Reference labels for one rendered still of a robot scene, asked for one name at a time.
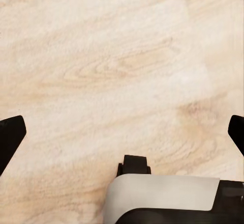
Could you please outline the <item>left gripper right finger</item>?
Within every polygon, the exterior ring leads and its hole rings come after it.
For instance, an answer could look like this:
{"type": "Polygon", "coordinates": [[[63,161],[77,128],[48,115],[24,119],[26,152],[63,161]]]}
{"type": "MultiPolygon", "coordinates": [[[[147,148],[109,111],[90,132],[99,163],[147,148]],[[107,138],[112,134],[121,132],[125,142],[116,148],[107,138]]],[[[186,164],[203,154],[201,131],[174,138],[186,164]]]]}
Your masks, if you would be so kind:
{"type": "Polygon", "coordinates": [[[228,134],[244,156],[244,117],[232,115],[228,134]]]}

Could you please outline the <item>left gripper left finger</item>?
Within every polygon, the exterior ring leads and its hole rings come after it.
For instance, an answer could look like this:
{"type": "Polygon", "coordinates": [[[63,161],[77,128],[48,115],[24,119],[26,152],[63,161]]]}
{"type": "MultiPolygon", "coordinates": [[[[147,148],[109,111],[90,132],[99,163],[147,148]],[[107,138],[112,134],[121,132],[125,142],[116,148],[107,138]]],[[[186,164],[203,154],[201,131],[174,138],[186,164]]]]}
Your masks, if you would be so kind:
{"type": "Polygon", "coordinates": [[[22,115],[0,121],[0,176],[26,135],[22,115]]]}

